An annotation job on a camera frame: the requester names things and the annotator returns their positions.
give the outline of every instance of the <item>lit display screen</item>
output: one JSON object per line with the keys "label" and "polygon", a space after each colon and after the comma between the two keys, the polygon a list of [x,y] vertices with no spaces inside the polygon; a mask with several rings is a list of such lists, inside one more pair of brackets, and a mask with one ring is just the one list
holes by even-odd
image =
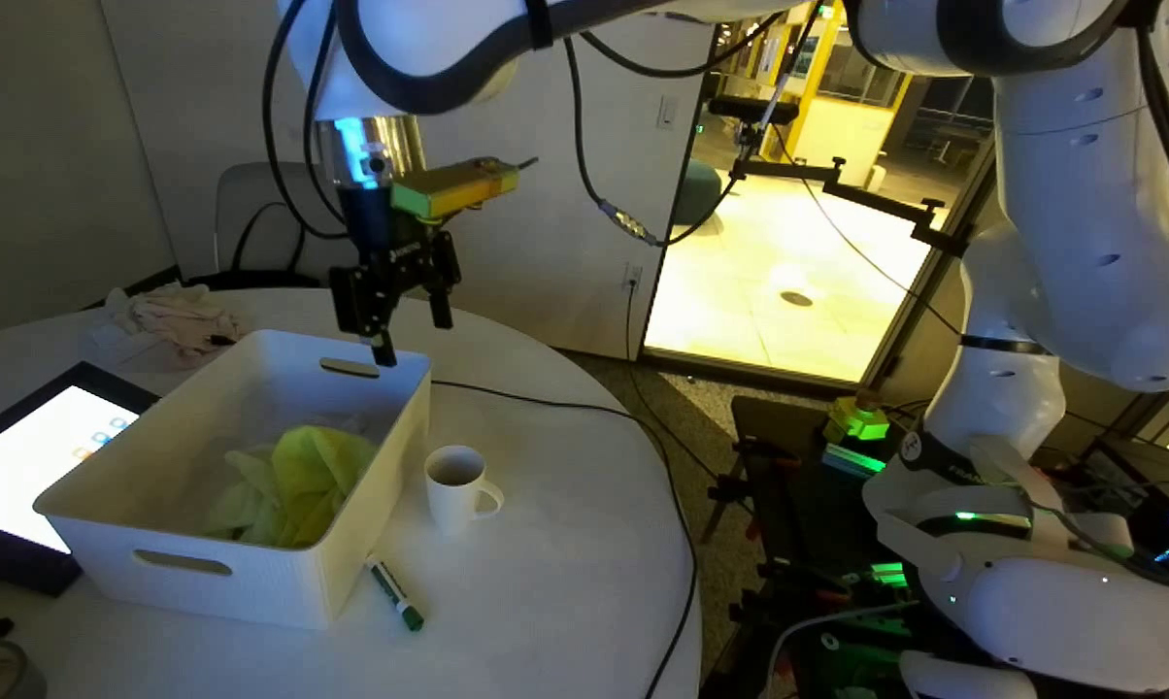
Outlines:
{"label": "lit display screen", "polygon": [[68,553],[51,522],[36,514],[36,497],[128,425],[137,425],[137,412],[68,385],[0,431],[0,531]]}

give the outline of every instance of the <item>round white table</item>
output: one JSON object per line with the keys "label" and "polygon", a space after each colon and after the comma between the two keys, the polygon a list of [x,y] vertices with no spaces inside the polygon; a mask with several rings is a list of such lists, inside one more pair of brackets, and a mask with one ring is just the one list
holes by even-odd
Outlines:
{"label": "round white table", "polygon": [[[337,336],[326,290],[218,294],[248,328]],[[434,332],[403,298],[401,349],[429,356],[440,380],[500,393],[618,402],[556,349],[458,310]],[[93,362],[166,393],[190,367],[100,310],[0,332],[0,407]],[[692,580],[662,464],[618,415],[556,412],[482,393],[429,393],[429,448],[468,442],[506,491],[500,516],[466,540],[429,531],[407,492],[381,557],[427,613],[407,635],[374,580],[335,631],[278,631],[120,605],[86,574],[63,597],[0,588],[0,619],[46,676],[53,699],[634,699],[644,697]],[[697,697],[697,605],[656,697]]]}

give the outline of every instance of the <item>white plastic bin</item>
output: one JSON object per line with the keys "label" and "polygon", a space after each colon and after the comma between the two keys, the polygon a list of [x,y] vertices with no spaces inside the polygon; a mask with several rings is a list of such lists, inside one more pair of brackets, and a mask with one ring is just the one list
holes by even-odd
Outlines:
{"label": "white plastic bin", "polygon": [[[377,549],[407,472],[427,451],[429,373],[397,354],[377,380],[321,373],[321,356],[370,362],[370,347],[258,332],[166,393],[137,429],[53,483],[36,509],[108,596],[182,613],[328,626]],[[270,448],[318,425],[377,442],[377,459],[310,549],[262,549],[200,531],[236,483],[223,451]]]}

